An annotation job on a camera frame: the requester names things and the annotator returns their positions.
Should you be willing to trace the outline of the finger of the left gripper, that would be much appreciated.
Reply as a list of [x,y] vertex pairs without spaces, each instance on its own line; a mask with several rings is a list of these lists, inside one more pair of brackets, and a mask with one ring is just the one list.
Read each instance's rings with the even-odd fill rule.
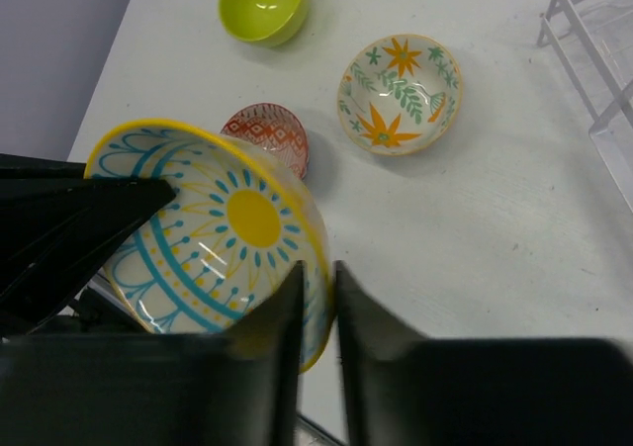
[[136,230],[175,199],[164,180],[86,179],[82,163],[1,156],[1,332],[65,308]]

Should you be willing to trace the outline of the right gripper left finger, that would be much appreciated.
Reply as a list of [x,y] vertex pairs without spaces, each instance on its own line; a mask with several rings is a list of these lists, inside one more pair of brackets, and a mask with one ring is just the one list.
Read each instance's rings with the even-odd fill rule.
[[216,334],[30,335],[1,349],[5,445],[290,445],[304,266]]

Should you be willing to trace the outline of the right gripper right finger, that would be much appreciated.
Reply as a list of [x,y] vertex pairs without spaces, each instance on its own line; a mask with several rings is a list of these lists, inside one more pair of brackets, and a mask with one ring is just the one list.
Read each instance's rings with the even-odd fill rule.
[[632,346],[599,337],[436,338],[335,265],[353,445],[628,445]]

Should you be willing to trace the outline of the blue yellow sun bowl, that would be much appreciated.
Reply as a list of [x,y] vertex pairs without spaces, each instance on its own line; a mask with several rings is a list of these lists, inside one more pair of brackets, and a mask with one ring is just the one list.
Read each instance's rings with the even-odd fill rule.
[[322,354],[333,321],[332,266],[306,185],[246,141],[162,119],[120,125],[92,149],[88,179],[159,179],[175,197],[104,265],[133,316],[153,333],[216,333],[304,267],[300,368]]

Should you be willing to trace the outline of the red patterned glass bowl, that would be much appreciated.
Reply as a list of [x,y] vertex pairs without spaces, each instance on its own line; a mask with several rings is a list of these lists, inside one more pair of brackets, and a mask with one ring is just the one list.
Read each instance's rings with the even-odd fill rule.
[[281,105],[249,105],[228,119],[222,134],[259,146],[280,159],[300,179],[307,175],[308,134],[299,119]]

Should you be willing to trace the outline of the white floral pattern bowl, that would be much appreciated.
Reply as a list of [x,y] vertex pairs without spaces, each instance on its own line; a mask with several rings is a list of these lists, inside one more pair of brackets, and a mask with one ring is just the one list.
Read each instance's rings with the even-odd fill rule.
[[423,150],[441,138],[463,97],[460,67],[444,45],[415,34],[381,38],[363,48],[341,77],[341,127],[352,142],[381,156]]

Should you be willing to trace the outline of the lime green bowl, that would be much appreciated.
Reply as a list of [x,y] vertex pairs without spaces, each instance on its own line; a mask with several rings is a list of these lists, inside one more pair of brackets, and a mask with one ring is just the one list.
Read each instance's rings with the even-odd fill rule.
[[225,31],[251,45],[274,47],[290,40],[301,28],[308,0],[219,0]]

